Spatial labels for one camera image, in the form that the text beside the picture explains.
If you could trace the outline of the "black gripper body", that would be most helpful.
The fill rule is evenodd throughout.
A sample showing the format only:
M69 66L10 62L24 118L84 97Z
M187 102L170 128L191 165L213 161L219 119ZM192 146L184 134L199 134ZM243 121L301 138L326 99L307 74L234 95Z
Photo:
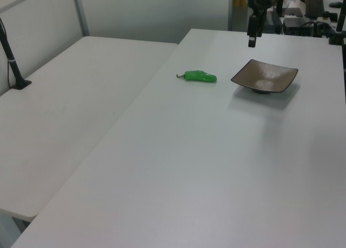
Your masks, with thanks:
M253 15L260 17L274 4L274 0L248 0L248 7L253 10Z

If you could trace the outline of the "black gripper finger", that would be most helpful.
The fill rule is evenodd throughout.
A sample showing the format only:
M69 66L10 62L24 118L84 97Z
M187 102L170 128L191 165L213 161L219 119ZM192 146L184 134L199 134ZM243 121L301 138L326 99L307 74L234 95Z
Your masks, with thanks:
M263 26L264 26L264 13L260 13L257 16L256 37L262 37Z
M257 38L257 17L254 15L249 17L247 35L249 36L248 47L254 48Z

